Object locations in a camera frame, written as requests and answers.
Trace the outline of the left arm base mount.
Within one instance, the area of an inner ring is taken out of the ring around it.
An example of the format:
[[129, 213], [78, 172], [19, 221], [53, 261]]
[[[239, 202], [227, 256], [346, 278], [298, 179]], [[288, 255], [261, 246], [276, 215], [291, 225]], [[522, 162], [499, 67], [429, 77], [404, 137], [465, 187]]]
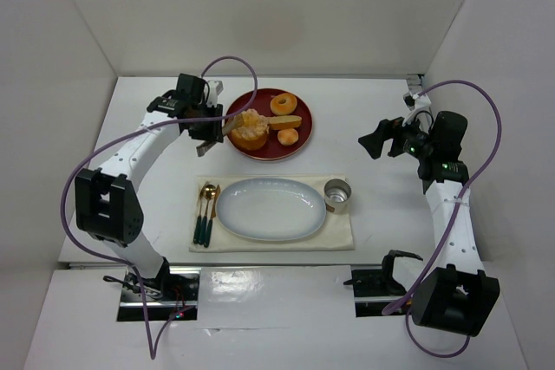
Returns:
[[[150, 321], [166, 321], [170, 316], [176, 321], [196, 321], [199, 299], [198, 271], [171, 274], [168, 289], [160, 292], [145, 287], [147, 312]], [[123, 278], [104, 276], [104, 282], [119, 284], [121, 296], [116, 320], [119, 322], [144, 321], [142, 297], [138, 280], [131, 273]]]

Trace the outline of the sugared twisted donut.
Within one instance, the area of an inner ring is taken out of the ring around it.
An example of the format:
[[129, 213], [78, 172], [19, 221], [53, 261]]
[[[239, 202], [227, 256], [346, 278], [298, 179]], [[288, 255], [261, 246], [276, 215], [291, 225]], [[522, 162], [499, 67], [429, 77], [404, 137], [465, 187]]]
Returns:
[[255, 109], [248, 109], [240, 115], [240, 123], [232, 133], [243, 140], [255, 140], [269, 132], [268, 120]]

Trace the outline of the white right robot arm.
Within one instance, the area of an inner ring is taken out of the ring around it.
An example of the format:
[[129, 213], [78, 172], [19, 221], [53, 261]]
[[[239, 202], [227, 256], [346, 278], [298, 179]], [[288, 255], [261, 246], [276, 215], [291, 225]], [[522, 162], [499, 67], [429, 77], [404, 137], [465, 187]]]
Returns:
[[417, 159], [417, 174], [432, 214], [434, 253], [406, 295], [384, 312], [410, 303], [415, 325], [475, 337], [500, 296], [500, 283], [486, 275], [475, 245], [471, 179], [460, 160], [466, 130], [464, 116], [443, 111], [429, 132], [418, 122], [399, 117], [381, 120], [358, 142], [372, 159], [381, 157], [386, 141], [391, 143], [389, 157], [406, 153]]

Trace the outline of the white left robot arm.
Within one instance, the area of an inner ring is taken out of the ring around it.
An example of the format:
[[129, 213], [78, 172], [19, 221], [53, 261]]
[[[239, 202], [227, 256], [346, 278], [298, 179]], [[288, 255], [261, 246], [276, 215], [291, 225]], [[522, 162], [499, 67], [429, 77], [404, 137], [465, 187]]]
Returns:
[[182, 133], [199, 142], [199, 156], [223, 140], [223, 107], [218, 102], [222, 90], [222, 81], [179, 75], [174, 89], [148, 105], [137, 136], [95, 170], [83, 168], [75, 177], [77, 227], [131, 263], [131, 273], [150, 288], [162, 290], [169, 284], [169, 263], [142, 232], [137, 191], [158, 157]]

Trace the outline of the orange round cake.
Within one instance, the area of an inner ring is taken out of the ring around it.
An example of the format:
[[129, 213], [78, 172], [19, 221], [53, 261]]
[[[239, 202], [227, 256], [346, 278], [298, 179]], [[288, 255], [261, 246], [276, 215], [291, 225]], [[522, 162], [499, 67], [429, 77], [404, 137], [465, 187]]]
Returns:
[[235, 147], [242, 151], [257, 151], [265, 145], [268, 135], [267, 130], [240, 127], [233, 129], [228, 137]]

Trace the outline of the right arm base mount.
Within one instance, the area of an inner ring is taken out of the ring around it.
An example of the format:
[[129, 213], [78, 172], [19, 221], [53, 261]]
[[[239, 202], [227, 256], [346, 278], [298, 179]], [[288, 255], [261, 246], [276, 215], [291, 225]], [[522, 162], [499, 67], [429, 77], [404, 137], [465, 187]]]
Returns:
[[381, 316], [390, 302], [406, 294], [400, 283], [385, 279], [380, 269], [353, 269], [343, 285], [353, 291], [357, 318]]

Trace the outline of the stainless steel tongs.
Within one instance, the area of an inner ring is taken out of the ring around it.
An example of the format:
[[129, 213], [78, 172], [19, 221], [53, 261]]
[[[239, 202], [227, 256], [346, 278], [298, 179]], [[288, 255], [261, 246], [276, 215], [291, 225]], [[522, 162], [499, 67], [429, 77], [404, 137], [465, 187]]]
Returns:
[[[242, 114], [235, 115], [233, 118], [230, 118], [225, 122], [225, 124], [221, 127], [222, 135], [226, 136], [229, 134], [233, 129], [239, 128], [243, 126], [244, 120]], [[208, 140], [204, 141], [200, 145], [196, 146], [196, 152], [198, 157], [203, 157], [206, 153], [211, 150], [215, 145], [219, 142], [217, 140]]]

